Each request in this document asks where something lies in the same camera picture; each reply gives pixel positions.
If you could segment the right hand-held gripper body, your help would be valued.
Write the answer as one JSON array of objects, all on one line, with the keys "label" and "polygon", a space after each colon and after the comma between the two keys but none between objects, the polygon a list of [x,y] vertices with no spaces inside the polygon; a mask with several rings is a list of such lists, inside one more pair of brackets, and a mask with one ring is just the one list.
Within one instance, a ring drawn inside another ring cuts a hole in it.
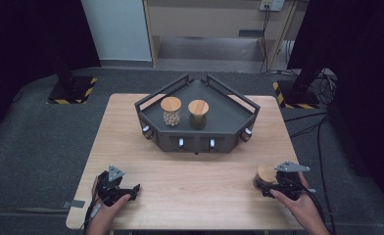
[{"label": "right hand-held gripper body", "polygon": [[274,169],[276,170],[276,184],[272,185],[272,190],[281,192],[289,199],[297,200],[305,190],[299,173],[307,172],[311,169],[308,166],[290,161],[285,161]]}]

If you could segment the person's right hand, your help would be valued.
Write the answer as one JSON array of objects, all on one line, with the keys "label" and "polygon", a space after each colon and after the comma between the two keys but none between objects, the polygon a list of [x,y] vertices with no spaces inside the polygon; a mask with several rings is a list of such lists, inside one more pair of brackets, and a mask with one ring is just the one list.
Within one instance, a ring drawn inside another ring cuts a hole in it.
[{"label": "person's right hand", "polygon": [[323,223],[313,200],[307,193],[301,194],[296,201],[287,198],[281,192],[272,190],[271,193],[278,202],[291,212],[301,226],[302,224],[313,223],[314,221]]}]

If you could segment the white cabinet panel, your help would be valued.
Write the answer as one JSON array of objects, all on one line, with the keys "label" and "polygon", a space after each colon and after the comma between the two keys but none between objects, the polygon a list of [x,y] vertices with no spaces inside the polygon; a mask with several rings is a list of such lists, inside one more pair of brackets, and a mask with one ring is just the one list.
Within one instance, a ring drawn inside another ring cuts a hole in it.
[{"label": "white cabinet panel", "polygon": [[81,0],[100,60],[151,62],[143,0]]}]

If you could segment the grey tape piece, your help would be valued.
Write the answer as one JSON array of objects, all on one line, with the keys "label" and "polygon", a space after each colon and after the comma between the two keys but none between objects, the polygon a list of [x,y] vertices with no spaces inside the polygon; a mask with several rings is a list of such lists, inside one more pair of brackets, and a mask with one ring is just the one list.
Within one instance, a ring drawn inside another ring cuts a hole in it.
[{"label": "grey tape piece", "polygon": [[62,209],[83,208],[84,204],[85,202],[80,200],[64,201],[62,203]]}]

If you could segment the white wall power socket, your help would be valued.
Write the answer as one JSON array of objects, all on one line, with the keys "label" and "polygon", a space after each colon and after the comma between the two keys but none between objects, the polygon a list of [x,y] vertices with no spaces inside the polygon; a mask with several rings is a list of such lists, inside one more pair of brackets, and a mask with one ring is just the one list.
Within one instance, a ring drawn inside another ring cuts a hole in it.
[{"label": "white wall power socket", "polygon": [[262,0],[260,4],[261,11],[280,12],[284,6],[285,0]]}]

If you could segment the glass jar of green beans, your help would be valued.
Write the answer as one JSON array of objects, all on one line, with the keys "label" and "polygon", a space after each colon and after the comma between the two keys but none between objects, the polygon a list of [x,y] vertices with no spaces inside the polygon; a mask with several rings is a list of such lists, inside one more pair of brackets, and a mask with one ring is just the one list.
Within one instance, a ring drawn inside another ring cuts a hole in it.
[{"label": "glass jar of green beans", "polygon": [[209,109],[209,104],[204,100],[197,99],[189,103],[189,123],[194,129],[203,129],[206,126]]}]

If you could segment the glass jar of white beans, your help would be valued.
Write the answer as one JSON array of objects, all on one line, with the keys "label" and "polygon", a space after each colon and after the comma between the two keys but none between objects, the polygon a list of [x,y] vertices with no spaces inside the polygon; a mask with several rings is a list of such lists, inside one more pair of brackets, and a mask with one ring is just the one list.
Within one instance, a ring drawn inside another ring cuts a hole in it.
[{"label": "glass jar of white beans", "polygon": [[176,126],[180,124],[181,101],[177,97],[166,97],[161,102],[163,109],[163,120],[168,126]]}]

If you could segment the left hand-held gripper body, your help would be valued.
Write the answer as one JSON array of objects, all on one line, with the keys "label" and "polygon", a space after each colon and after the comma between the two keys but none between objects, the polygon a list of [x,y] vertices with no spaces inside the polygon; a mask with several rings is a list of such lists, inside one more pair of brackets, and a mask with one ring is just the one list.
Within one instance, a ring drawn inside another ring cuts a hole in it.
[{"label": "left hand-held gripper body", "polygon": [[112,206],[122,196],[132,196],[131,189],[121,189],[120,183],[125,172],[117,167],[110,165],[108,170],[103,171],[98,176],[96,192],[101,201],[107,206]]}]

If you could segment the person's left hand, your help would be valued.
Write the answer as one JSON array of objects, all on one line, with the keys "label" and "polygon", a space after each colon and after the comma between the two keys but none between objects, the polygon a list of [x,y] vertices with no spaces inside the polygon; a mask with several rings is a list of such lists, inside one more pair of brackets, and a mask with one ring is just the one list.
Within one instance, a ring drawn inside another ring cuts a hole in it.
[{"label": "person's left hand", "polygon": [[116,201],[111,207],[107,207],[101,204],[101,208],[98,210],[96,215],[92,218],[91,222],[88,225],[88,228],[104,227],[104,228],[110,229],[114,218],[117,216],[120,210],[124,207],[124,205],[129,201],[129,198],[130,198],[129,194],[124,195],[118,201]]}]

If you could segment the black corner shelf rack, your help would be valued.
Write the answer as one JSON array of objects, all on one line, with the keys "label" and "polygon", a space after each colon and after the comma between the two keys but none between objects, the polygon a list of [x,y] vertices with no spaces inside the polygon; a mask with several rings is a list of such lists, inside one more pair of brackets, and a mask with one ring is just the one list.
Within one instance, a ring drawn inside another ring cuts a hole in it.
[{"label": "black corner shelf rack", "polygon": [[[168,126],[161,102],[166,97],[181,101],[180,124]],[[206,101],[210,109],[203,129],[189,123],[188,105]],[[142,133],[165,152],[228,153],[252,137],[260,106],[212,75],[196,80],[185,74],[135,103]]]}]

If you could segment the black stand with striped base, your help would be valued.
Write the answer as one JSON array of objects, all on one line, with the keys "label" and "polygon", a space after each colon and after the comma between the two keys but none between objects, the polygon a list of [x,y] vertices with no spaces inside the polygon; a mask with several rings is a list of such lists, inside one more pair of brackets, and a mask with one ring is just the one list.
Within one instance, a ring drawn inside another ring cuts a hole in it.
[{"label": "black stand with striped base", "polygon": [[281,108],[318,109],[319,101],[310,85],[317,78],[320,66],[306,63],[294,80],[277,80],[273,83],[276,98]]},{"label": "black stand with striped base", "polygon": [[52,62],[58,81],[48,96],[48,104],[84,104],[97,79],[92,76],[75,76],[61,57]]}]

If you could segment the black curtain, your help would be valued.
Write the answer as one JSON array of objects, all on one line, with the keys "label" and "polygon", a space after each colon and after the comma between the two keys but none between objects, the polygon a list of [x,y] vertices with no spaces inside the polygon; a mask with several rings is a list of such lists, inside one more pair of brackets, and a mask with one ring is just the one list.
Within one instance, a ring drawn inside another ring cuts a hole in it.
[{"label": "black curtain", "polygon": [[0,0],[0,123],[15,95],[54,74],[98,67],[99,56],[82,0]]},{"label": "black curtain", "polygon": [[310,0],[289,67],[331,70],[328,106],[351,165],[384,194],[384,0]]}]

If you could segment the glass jar of brown beans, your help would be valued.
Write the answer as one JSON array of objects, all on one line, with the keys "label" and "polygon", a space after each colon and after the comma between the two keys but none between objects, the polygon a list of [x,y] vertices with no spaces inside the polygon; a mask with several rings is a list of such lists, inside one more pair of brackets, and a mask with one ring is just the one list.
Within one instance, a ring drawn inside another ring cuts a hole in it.
[{"label": "glass jar of brown beans", "polygon": [[253,178],[253,185],[259,191],[265,186],[272,186],[277,183],[276,170],[272,165],[260,164]]}]

